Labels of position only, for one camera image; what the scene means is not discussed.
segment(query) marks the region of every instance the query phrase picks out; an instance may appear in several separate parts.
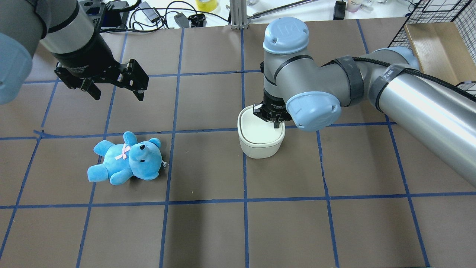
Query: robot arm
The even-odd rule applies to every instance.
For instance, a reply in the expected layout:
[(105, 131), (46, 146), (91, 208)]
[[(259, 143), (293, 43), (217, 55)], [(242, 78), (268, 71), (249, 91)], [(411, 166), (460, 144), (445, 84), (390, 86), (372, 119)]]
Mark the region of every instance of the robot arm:
[(299, 129), (313, 132), (335, 122), (341, 107), (368, 99), (476, 187), (474, 96), (417, 71), (406, 48), (318, 67), (307, 44), (307, 26), (297, 19), (278, 19), (267, 27), (264, 99), (254, 105), (256, 116), (276, 128), (293, 119)]
[(0, 104), (13, 100), (29, 75), (39, 42), (58, 59), (55, 73), (71, 89), (98, 100), (94, 83), (131, 90), (142, 101), (149, 77), (135, 60), (120, 64), (77, 0), (3, 0), (0, 3)]

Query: white round box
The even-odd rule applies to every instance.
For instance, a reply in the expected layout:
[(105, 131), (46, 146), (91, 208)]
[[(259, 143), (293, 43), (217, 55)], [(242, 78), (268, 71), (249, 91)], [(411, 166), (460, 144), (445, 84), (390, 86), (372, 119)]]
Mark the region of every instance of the white round box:
[(238, 116), (239, 143), (243, 152), (251, 158), (266, 158), (274, 155), (283, 142), (286, 128), (279, 128), (253, 114), (253, 106), (243, 109)]

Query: teddy bear head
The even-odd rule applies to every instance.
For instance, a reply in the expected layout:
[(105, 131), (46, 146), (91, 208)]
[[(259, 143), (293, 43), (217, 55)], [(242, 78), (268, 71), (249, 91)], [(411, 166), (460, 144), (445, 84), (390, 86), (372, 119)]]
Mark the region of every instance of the teddy bear head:
[(143, 180), (157, 178), (162, 163), (159, 148), (160, 141), (157, 138), (131, 146), (129, 165), (134, 176)]

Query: white bottle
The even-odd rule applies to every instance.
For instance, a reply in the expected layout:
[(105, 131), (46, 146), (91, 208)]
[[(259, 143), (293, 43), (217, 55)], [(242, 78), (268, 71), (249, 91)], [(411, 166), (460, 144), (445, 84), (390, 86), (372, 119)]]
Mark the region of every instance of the white bottle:
[(347, 11), (356, 12), (360, 8), (361, 4), (362, 4), (362, 0), (348, 0)]

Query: white lid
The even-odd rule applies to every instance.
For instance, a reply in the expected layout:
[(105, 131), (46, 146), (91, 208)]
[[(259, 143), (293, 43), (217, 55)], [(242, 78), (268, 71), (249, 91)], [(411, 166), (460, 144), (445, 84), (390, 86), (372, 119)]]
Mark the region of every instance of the white lid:
[(269, 147), (280, 143), (285, 134), (284, 122), (279, 128), (265, 122), (253, 114), (253, 106), (248, 106), (238, 117), (238, 134), (241, 140), (253, 147)]

